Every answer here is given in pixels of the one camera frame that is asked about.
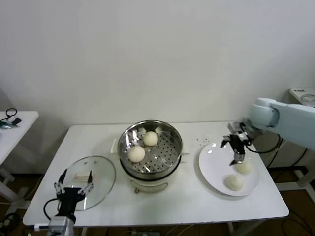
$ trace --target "table leg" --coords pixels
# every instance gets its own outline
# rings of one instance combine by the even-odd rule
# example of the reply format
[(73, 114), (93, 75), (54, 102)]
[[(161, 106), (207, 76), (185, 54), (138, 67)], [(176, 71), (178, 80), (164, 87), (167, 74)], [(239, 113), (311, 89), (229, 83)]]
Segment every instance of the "table leg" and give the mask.
[(15, 180), (15, 177), (9, 173), (4, 167), (0, 167), (0, 175), (2, 175), (5, 178), (5, 181), (13, 182)]
[(245, 236), (250, 231), (258, 227), (262, 224), (265, 220), (257, 220), (257, 221), (246, 221), (244, 222), (237, 230), (230, 233), (230, 236)]
[(19, 196), (2, 182), (0, 182), (0, 195), (8, 199), (10, 202), (16, 202), (19, 200)]
[(88, 228), (87, 227), (83, 227), (81, 236), (86, 236), (87, 235), (87, 231), (88, 231)]

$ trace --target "black cable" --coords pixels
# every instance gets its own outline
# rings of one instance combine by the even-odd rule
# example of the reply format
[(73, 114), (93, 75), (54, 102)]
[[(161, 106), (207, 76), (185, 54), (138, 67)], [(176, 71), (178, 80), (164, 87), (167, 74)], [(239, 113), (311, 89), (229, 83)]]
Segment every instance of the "black cable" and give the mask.
[(301, 157), (296, 162), (294, 162), (291, 166), (295, 166), (303, 158), (303, 156), (305, 155), (306, 151), (307, 151), (307, 148), (304, 150), (304, 152), (301, 155)]
[[(9, 115), (8, 112), (11, 112), (12, 110), (14, 111), (14, 114), (13, 114), (13, 115)], [(18, 110), (16, 110), (15, 108), (9, 108), (9, 109), (7, 109), (7, 110), (5, 111), (6, 118), (0, 119), (0, 121), (9, 119), (11, 116), (15, 116), (17, 113), (18, 113)]]
[(284, 172), (286, 172), (286, 171), (281, 171), (280, 174), (278, 174), (276, 177), (274, 177), (274, 181), (275, 181), (279, 176), (281, 176)]
[(46, 212), (46, 206), (47, 206), (48, 203), (50, 203), (50, 202), (52, 202), (52, 201), (55, 201), (55, 200), (58, 200), (58, 198), (52, 198), (52, 199), (48, 200), (48, 201), (45, 203), (44, 208), (43, 208), (44, 214), (45, 214), (45, 216), (47, 217), (47, 219), (49, 219), (49, 220), (51, 220), (51, 218), (48, 216), (48, 214), (47, 214), (47, 212)]
[[(9, 115), (8, 112), (11, 112), (11, 110), (14, 111), (14, 114), (13, 115)], [(9, 108), (5, 111), (5, 114), (8, 118), (10, 118), (11, 116), (15, 116), (16, 114), (18, 113), (18, 110), (16, 110), (15, 108)]]
[(286, 220), (284, 220), (284, 221), (282, 222), (282, 231), (283, 231), (283, 234), (284, 234), (285, 236), (288, 236), (288, 234), (287, 234), (287, 233), (285, 232), (285, 230), (284, 230), (284, 224), (285, 224), (286, 222), (288, 222), (288, 221), (292, 221), (292, 222), (295, 222), (295, 223), (299, 224), (299, 225), (300, 225), (305, 231), (307, 231), (311, 236), (314, 236), (314, 234), (313, 234), (313, 232), (312, 232), (312, 229), (311, 229), (310, 225), (306, 222), (306, 220), (303, 219), (302, 216), (300, 216), (298, 213), (294, 212), (293, 210), (291, 210), (291, 209), (289, 209), (289, 210), (290, 210), (290, 212), (292, 212), (293, 214), (295, 214), (298, 218), (300, 218), (300, 219), (304, 222), (304, 224), (305, 224), (306, 226), (304, 226), (303, 224), (301, 224), (301, 223), (298, 222), (297, 220), (286, 219)]
[[(305, 155), (305, 153), (306, 153), (307, 150), (308, 150), (308, 149), (306, 148), (306, 149), (304, 150), (304, 152), (302, 153), (302, 155), (299, 157), (299, 159), (297, 159), (297, 161), (294, 162), (294, 163), (291, 165), (291, 167), (292, 167), (292, 166), (295, 166), (300, 160), (302, 160), (302, 158), (304, 157), (304, 155)], [(280, 172), (276, 177), (274, 177), (274, 181), (275, 181), (279, 176), (281, 176), (284, 172), (286, 172), (286, 171), (287, 171), (287, 170)]]
[[(279, 146), (281, 146), (282, 142), (283, 142), (284, 139), (281, 139), (280, 143), (279, 143)], [(271, 162), (268, 164), (267, 168), (271, 166), (271, 164), (274, 162), (274, 160), (276, 159), (276, 156), (278, 155), (278, 151), (276, 151), (276, 154), (274, 155), (274, 157), (272, 158)]]
[(273, 150), (275, 150), (276, 148), (278, 148), (278, 146), (280, 146), (280, 142), (282, 142), (282, 140), (283, 140), (283, 139), (281, 139), (280, 135), (278, 134), (278, 135), (277, 135), (277, 136), (278, 136), (277, 144), (276, 144), (272, 149), (270, 149), (270, 150), (268, 150), (268, 151), (254, 151), (254, 150), (252, 150), (252, 149), (250, 149), (250, 148), (248, 147), (248, 146), (252, 145), (252, 141), (251, 141), (250, 137), (247, 135), (247, 132), (245, 132), (245, 130), (243, 129), (243, 126), (245, 126), (245, 124), (244, 124), (244, 123), (240, 123), (240, 128), (241, 128), (241, 130), (243, 131), (243, 133), (246, 134), (247, 139), (248, 139), (248, 143), (245, 144), (245, 147), (248, 149), (248, 151), (251, 151), (251, 152), (254, 152), (254, 153), (258, 153), (258, 154), (270, 153), (270, 152), (272, 152)]
[(270, 152), (274, 151), (275, 149), (277, 149), (280, 142), (281, 142), (281, 137), (280, 137), (280, 135), (278, 134), (278, 141), (277, 141), (277, 144), (276, 144), (272, 149), (270, 149), (270, 150), (268, 150), (268, 151), (254, 151), (254, 150), (251, 150), (251, 149), (248, 147), (248, 145), (245, 145), (245, 147), (248, 149), (248, 151), (251, 151), (251, 152), (254, 152), (254, 153), (258, 153), (258, 154), (265, 154), (265, 153), (270, 153)]

